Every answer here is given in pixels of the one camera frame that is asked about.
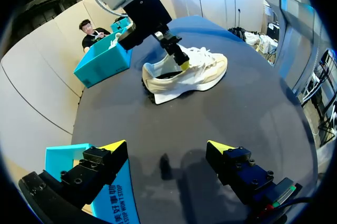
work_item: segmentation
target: cyan box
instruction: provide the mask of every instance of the cyan box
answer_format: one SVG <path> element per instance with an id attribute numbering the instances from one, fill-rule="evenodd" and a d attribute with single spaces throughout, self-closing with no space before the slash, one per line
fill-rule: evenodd
<path id="1" fill-rule="evenodd" d="M 116 23 L 113 23 L 111 25 L 111 30 L 112 32 L 117 32 L 120 29 L 123 29 L 125 27 L 127 27 L 128 25 L 130 25 L 130 21 L 128 20 L 128 18 L 124 18 L 120 21 L 117 21 Z"/>
<path id="2" fill-rule="evenodd" d="M 103 148 L 113 151 L 110 146 Z M 88 143 L 48 147 L 46 149 L 45 170 L 61 182 L 61 171 L 69 171 L 74 166 L 74 160 L 83 159 L 83 151 L 92 145 Z M 133 195 L 130 164 L 127 159 L 111 185 L 105 185 L 91 203 L 93 216 L 112 224 L 140 224 Z M 119 214 L 124 222 L 117 221 Z"/>
<path id="3" fill-rule="evenodd" d="M 125 31 L 126 28 L 123 28 L 101 39 L 84 55 L 74 70 L 74 74 L 87 88 L 130 67 L 131 50 L 126 51 L 118 43 L 115 47 L 108 49 L 116 33 Z"/>

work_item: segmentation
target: white sneaker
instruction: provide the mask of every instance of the white sneaker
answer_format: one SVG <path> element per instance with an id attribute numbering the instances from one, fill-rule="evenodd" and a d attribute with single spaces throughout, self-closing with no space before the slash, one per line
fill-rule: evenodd
<path id="1" fill-rule="evenodd" d="M 143 65 L 143 82 L 154 94 L 156 104 L 177 98 L 191 90 L 206 91 L 216 85 L 227 70 L 227 58 L 223 54 L 212 54 L 206 48 L 185 48 L 181 50 L 190 58 L 190 67 L 181 72 L 173 56 L 166 55 L 161 61 Z M 177 72 L 172 78 L 159 79 L 165 74 Z"/>

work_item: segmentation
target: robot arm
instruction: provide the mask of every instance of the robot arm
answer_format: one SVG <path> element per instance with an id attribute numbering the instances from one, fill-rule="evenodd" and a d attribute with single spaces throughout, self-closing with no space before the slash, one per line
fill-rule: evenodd
<path id="1" fill-rule="evenodd" d="M 181 38 L 173 35 L 167 24 L 172 20 L 160 0 L 102 0 L 111 9 L 122 7 L 133 21 L 118 42 L 126 50 L 140 45 L 145 38 L 153 35 L 169 55 L 173 55 L 176 63 L 186 69 L 189 57 L 184 54 L 178 42 Z"/>

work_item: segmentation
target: table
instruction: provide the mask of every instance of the table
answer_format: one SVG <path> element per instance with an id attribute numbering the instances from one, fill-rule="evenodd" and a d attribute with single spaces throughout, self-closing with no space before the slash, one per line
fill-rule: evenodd
<path id="1" fill-rule="evenodd" d="M 248 208 L 223 187 L 205 161 L 207 140 L 252 152 L 274 182 L 284 177 L 316 184 L 315 144 L 298 99 L 268 62 L 242 40 L 199 16 L 173 20 L 170 29 L 185 47 L 206 47 L 228 59 L 227 73 L 212 89 L 155 105 L 141 84 L 142 66 L 165 55 L 147 38 L 135 47 L 131 68 L 86 89 L 72 144 L 127 140 L 134 196 L 141 223 L 241 222 Z M 172 180 L 163 180 L 167 155 Z"/>

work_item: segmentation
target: person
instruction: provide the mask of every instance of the person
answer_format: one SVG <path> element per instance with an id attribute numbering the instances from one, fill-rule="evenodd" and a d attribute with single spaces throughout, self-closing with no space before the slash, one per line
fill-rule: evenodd
<path id="1" fill-rule="evenodd" d="M 88 52 L 90 47 L 95 44 L 97 41 L 103 39 L 110 35 L 110 32 L 103 28 L 93 29 L 90 20 L 83 20 L 80 23 L 80 30 L 86 33 L 86 36 L 82 40 L 82 47 L 84 53 Z"/>

